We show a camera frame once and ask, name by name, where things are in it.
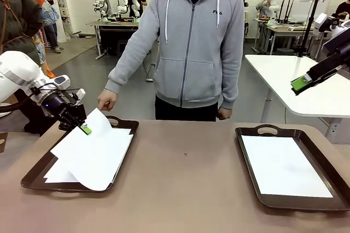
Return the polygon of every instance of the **white sheet in tray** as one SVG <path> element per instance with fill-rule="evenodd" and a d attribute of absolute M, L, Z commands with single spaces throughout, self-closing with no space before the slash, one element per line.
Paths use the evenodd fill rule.
<path fill-rule="evenodd" d="M 133 135 L 130 129 L 113 129 L 95 109 L 86 120 L 86 135 L 75 128 L 51 152 L 58 158 L 47 172 L 46 183 L 79 182 L 95 191 L 105 190 L 118 172 Z"/>
<path fill-rule="evenodd" d="M 293 138 L 242 139 L 262 194 L 333 197 Z"/>

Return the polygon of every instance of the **hand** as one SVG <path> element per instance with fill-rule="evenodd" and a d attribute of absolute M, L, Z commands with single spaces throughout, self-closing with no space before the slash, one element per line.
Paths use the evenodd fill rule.
<path fill-rule="evenodd" d="M 118 95 L 112 91 L 104 89 L 98 97 L 98 108 L 101 111 L 111 111 L 115 105 Z"/>
<path fill-rule="evenodd" d="M 219 108 L 217 118 L 219 118 L 220 121 L 230 119 L 231 116 L 232 116 L 232 109 L 226 109 L 223 107 Z"/>

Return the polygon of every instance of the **white table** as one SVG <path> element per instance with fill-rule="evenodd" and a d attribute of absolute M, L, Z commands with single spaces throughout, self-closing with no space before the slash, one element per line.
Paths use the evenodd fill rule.
<path fill-rule="evenodd" d="M 308 57 L 246 55 L 247 61 L 269 86 L 261 122 L 265 123 L 272 92 L 293 114 L 302 117 L 332 118 L 326 137 L 333 142 L 342 118 L 350 118 L 350 81 L 336 74 L 327 81 L 296 96 L 290 82 L 317 63 Z"/>

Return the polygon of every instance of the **black tray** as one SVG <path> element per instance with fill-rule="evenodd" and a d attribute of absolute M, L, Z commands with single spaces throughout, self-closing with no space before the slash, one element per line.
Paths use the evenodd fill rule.
<path fill-rule="evenodd" d="M 111 123 L 111 126 L 113 128 L 131 129 L 130 134 L 134 136 L 132 137 L 132 140 L 130 142 L 128 148 L 129 151 L 132 141 L 135 137 L 136 131 L 138 129 L 139 123 L 136 121 L 120 120 L 119 118 L 116 118 L 114 116 L 107 116 L 107 119 L 115 120 L 118 122 L 118 124 L 116 125 Z M 35 166 L 28 172 L 28 174 L 23 177 L 21 181 L 22 187 L 36 190 L 58 191 L 62 193 L 103 193 L 111 189 L 114 185 L 114 181 L 117 174 L 115 174 L 113 182 L 110 183 L 106 190 L 98 192 L 88 189 L 80 183 L 45 183 L 46 179 L 44 178 L 44 176 L 52 168 L 54 163 L 58 160 L 58 158 L 53 153 L 51 153 L 51 150 L 67 135 L 68 132 L 65 133 L 61 137 L 61 139 L 58 140 L 57 143 L 53 147 L 51 147 L 50 150 L 35 164 Z"/>
<path fill-rule="evenodd" d="M 259 133 L 259 129 L 269 127 L 277 130 L 277 134 L 270 132 Z M 280 129 L 273 125 L 260 125 L 254 128 L 237 128 L 236 135 L 242 149 L 248 172 L 253 183 L 255 193 L 259 201 L 269 208 L 292 209 L 295 211 L 334 212 L 350 210 L 350 188 L 341 178 L 333 165 L 321 153 L 318 147 L 301 130 Z M 323 183 L 331 192 L 333 198 L 326 197 L 302 197 L 284 195 L 261 194 L 258 182 L 255 179 L 253 168 L 250 164 L 242 136 L 267 136 L 267 137 L 292 137 L 301 151 L 304 153 L 312 167 L 316 170 Z"/>

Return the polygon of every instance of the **paper stack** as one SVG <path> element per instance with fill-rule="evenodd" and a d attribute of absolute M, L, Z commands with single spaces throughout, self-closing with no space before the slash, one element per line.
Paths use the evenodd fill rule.
<path fill-rule="evenodd" d="M 79 128 L 68 134 L 51 152 L 58 158 L 44 176 L 46 183 L 76 183 L 104 191 L 113 181 L 133 135 L 130 129 L 114 129 L 95 109 L 86 120 L 92 130 L 86 135 Z"/>

